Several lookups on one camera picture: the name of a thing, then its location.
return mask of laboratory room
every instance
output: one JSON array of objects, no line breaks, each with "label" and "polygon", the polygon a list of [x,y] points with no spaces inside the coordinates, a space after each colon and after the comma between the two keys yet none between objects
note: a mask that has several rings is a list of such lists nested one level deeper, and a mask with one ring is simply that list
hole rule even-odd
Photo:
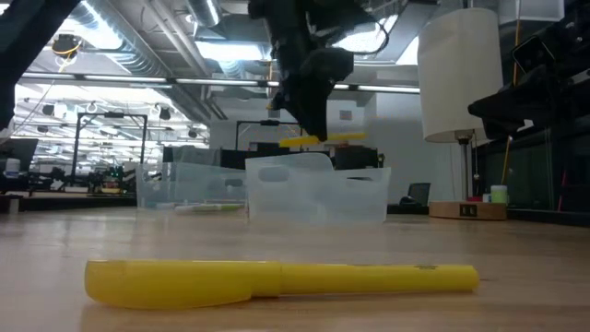
[{"label": "laboratory room", "polygon": [[0,0],[0,331],[587,331],[585,0]]}]

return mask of lamp base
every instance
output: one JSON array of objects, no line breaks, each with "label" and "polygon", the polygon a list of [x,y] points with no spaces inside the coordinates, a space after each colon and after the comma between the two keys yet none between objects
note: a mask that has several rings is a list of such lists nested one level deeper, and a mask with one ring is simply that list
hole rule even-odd
[{"label": "lamp base", "polygon": [[447,219],[506,220],[506,205],[482,202],[431,202],[429,216]]}]

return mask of wooden table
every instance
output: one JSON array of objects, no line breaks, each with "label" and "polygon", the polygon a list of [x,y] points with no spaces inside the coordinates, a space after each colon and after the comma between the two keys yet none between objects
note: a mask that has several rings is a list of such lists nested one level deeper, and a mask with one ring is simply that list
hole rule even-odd
[{"label": "wooden table", "polygon": [[[133,208],[0,215],[0,331],[588,331],[590,231],[391,217],[383,225],[251,224]],[[472,264],[476,293],[290,297],[180,312],[86,297],[89,258]]]}]

